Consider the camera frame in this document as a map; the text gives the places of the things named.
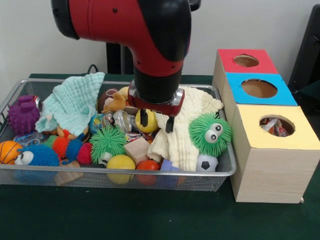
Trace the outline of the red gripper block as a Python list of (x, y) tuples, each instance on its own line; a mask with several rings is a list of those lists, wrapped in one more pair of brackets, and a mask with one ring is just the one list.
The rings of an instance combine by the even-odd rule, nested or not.
[(140, 124), (143, 127), (148, 125), (147, 110), (151, 110), (163, 115), (169, 116), (165, 131), (172, 133), (174, 131), (175, 117), (180, 113), (185, 94), (179, 94), (169, 103), (153, 104), (142, 100), (139, 96), (128, 95), (128, 103), (130, 106), (140, 109)]

